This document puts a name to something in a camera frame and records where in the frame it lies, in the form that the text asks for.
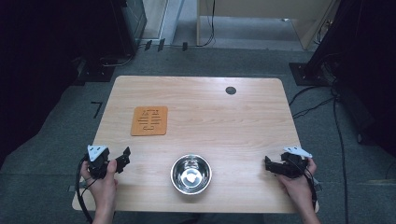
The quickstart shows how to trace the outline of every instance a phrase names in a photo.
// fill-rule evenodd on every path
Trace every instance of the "bowl rim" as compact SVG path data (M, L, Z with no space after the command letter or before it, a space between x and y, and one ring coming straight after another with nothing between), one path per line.
M179 189L179 188L177 187L176 183L175 183L174 178L173 178L173 172L174 172L174 170L175 170L176 164L177 164L179 161L181 161L181 160L183 160L183 159L185 159L185 158L188 158L188 157L195 157L195 158L201 159L202 161L204 161L205 165L207 166L207 168L208 168L208 170L209 170L209 178L208 178L206 184L204 185L204 187L201 188L201 189L199 189L198 191L190 192L190 193L185 192L185 191ZM180 158L178 158L178 159L174 162L174 164L172 165L172 169L171 169L171 180L172 180L172 184L173 184L173 186L175 187L175 189L177 189L179 192L181 192L181 193L183 193L183 194L194 195L194 194L199 194L199 193L201 193L202 191L204 191L204 190L207 188L207 186L209 186L209 183L210 183L211 179L212 179L212 168L210 167L209 162L207 162L207 160L205 160L205 159L204 159L202 156L200 156L200 155L192 154L192 153L191 153L191 154L186 154L186 155L181 156Z

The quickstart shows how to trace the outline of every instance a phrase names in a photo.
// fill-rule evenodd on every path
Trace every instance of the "gray carpet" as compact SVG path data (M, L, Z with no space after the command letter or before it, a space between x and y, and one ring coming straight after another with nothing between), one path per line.
M85 223L72 206L78 161L91 144L114 79L120 75L278 77L288 99L297 87L288 63L308 62L312 52L253 49L188 49L155 47L140 49L128 64L118 67L109 83L87 83L66 90L40 133L11 153L0 172L0 223ZM290 107L294 114L331 97L329 88L302 94ZM99 116L97 105L104 102ZM336 113L345 145L349 223L396 223L395 184L371 180L396 178L394 158L377 146L363 146L342 105ZM314 155L322 223L345 223L342 150L334 122L332 103L295 120L303 148ZM135 223L136 213L118 212L114 223ZM301 223L297 215L263 215L265 223Z

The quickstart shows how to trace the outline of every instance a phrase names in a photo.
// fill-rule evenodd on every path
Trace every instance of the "black cable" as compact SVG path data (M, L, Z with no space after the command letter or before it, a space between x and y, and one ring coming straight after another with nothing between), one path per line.
M77 194L77 198L78 198L78 203L81 206L82 212L84 213L85 217L87 218L87 221L89 223L93 223L92 217L91 217L90 213L88 212L87 207L85 206L84 199L82 198L82 194L80 194L80 192L79 192L79 180L81 179L80 170L81 170L81 167L82 167L82 163L84 161L86 161L87 159L88 159L88 155L85 154L84 157L81 159L81 161L78 164L77 173L76 173L75 190L76 190L76 194Z
M92 182L89 186L87 186L87 187L84 188L84 190L83 190L82 193L81 193L81 196L84 195L84 192L85 192L90 186L92 186L92 184L94 184L94 183L96 182L96 180L98 180L98 179L94 179L93 182Z
M315 190L315 182L314 182L314 176L309 172L307 168L305 170L309 173L310 176L308 176L304 170L302 170L294 161L288 160L288 162L292 163L297 169L300 170L300 172L304 175L306 181L308 182L308 186L311 189L311 194L312 194L312 206L314 207L314 210L317 207L317 201L318 201L318 195L317 191Z
M390 168L391 168L394 164L396 164L396 161L394 161L393 163L391 163L390 166L388 167L387 173L385 174L385 179L388 179L389 170L390 170Z
M209 39L206 41L205 44L203 44L203 45L197 45L197 47L205 47L205 46L209 45L210 42L212 42L212 40L215 38L215 25L214 25L215 8L216 8L216 0L213 0L213 6L212 6L212 22L209 23L209 25L210 25L210 27L211 27L211 30L212 30L212 33L211 33Z
M321 105L326 105L326 104L328 104L329 102L331 102L333 99L334 99L334 97L332 97L332 98L330 98L330 99L327 99L327 100L321 102L320 104L318 104L318 105L316 105L316 106L314 106L314 107L311 107L311 108L302 110L302 111L300 111L300 112L294 114L294 115L293 115L293 118L294 118L294 119L297 119L297 118L299 118L299 117L305 116L307 113L309 113L309 111L314 110L314 109L320 107Z
M123 66L125 64L127 64L128 62L130 62L132 60L132 58L134 57L133 54L131 54L131 56L123 63L102 63L103 67L118 67L118 66Z
M293 104L293 102L295 101L295 99L297 98L297 96L301 95L301 94L304 93L305 91L309 91L309 90L312 90L312 89L315 89L315 88L319 88L319 87L321 87L321 86L307 87L307 88L305 88L305 89L300 90L299 92L297 92L297 93L293 96L293 98L291 99L291 101L290 101L290 103L289 103L289 106Z
M320 28L319 28L319 31L318 31L318 33L317 33L317 40L314 41L314 43L317 44L317 45L320 45L320 44L321 44L321 30L322 30L324 24L326 24L326 23L327 23L327 21L323 22L323 23L321 24Z
M348 224L349 223L349 217L348 217L348 200L347 200L346 157L345 157L344 139L343 139L343 135L341 135L340 126L338 124L337 113L336 113L336 110L335 110L336 102L337 102L337 97L334 97L334 101L333 101L333 104L332 104L332 112L334 114L335 126L337 127L337 132L338 132L338 136L340 138L340 144L341 144L343 178L344 178L344 209L345 209L346 224Z

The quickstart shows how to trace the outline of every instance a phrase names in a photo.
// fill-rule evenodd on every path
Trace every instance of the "power cord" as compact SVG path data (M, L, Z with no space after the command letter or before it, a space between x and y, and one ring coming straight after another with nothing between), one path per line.
M127 64L128 62L130 62L132 60L132 58L134 57L133 54L131 54L131 56L129 56L129 58L123 62L123 63L102 63L103 67L118 67L118 66L123 66L125 64Z
M215 40L215 43L216 43L216 38L215 38L215 25L214 25L215 8L216 8L216 0L213 0L213 6L212 6L212 22L210 22L210 21L209 21L209 17L207 17L207 22L209 23L209 26L210 26L212 32L211 32L211 34L210 34L209 39L206 41L205 44L203 44L203 45L197 45L196 47L205 47L205 46L209 45L209 44L212 42L212 40Z
M330 99L327 99L327 100L321 102L320 104L315 105L314 107L311 107L311 108L302 110L302 111L300 111L300 112L297 112L297 113L295 113L295 114L293 115L293 118L294 118L294 119L297 119L297 118L299 118L299 117L305 116L307 113L309 113L309 111L314 110L314 109L317 109L318 107L320 107L320 106L322 106L322 105L326 105L326 104L328 104L329 102L331 102L333 99L334 99L334 97L332 97L332 98L330 98Z
M85 154L84 157L79 161L78 168L77 168L77 173L76 173L76 185L75 185L75 190L76 190L76 194L77 194L77 198L78 198L78 203L79 203L79 205L81 206L82 212L84 213L85 217L87 218L87 221L88 221L89 223L93 223L92 217L91 217L90 213L88 212L87 206L85 206L84 199L82 198L82 194L79 192L79 180L81 179L81 173L80 173L80 171L81 171L82 163L83 163L84 161L86 161L87 159L88 159L88 154Z
M390 166L387 169L387 173L385 174L385 179L388 179L388 174L389 174L390 168L392 168L392 166L395 164L396 164L396 161L393 161L393 163L390 164Z
M309 185L309 188L311 189L311 193L312 193L312 205L314 206L314 210L315 210L316 206L317 206L318 195L317 195L317 191L315 190L314 176L311 174L311 172L309 172L308 168L305 168L305 170L309 173L309 176L294 161L287 160L287 162L293 164L298 170L300 170L300 172L304 175L306 181L308 181L308 185Z
M349 213L348 213L348 196L347 196L347 169L346 169L346 155L345 155L345 146L344 146L344 139L343 139L343 135L341 134L341 129L340 129L340 125L338 122L338 118L337 118L337 113L336 113L336 105L337 105L337 101L339 100L339 95L334 92L334 84L337 81L337 79L334 80L334 82L332 83L332 87L331 87L331 94L334 97L333 98L333 103L332 103L332 112L334 115L334 122L335 122L335 126L337 128L337 132L338 132L338 137L340 139L340 145L341 145L341 159L342 159L342 167L343 167L343 178L344 178L344 209L345 209L345 219L346 219L346 224L349 223Z
M307 88L305 88L305 89L300 90L299 92L297 92L297 93L293 96L293 98L292 98L291 101L289 102L289 106L291 106L291 105L293 104L293 102L295 101L295 99L296 99L299 95L301 95L302 93L304 93L304 92L306 92L306 91L309 91L309 90L312 90L312 89L315 89L315 88L319 88L319 87L321 87L321 86L312 86L312 87L307 87Z

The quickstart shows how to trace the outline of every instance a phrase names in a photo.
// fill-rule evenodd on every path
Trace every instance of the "table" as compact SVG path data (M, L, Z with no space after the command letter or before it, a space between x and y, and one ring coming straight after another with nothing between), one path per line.
M216 0L215 16L293 19L303 49L307 49L337 0ZM197 45L201 16L212 16L214 0L197 0Z
M166 134L131 136L134 109L152 105L168 107ZM294 212L262 165L265 156L279 161L283 147L300 145L277 78L118 77L93 143L107 145L110 159L131 148L131 163L116 176L119 211ZM193 196L170 179L173 163L189 153L204 157L213 171L207 189ZM88 191L84 200L94 210ZM73 207L80 209L76 197Z

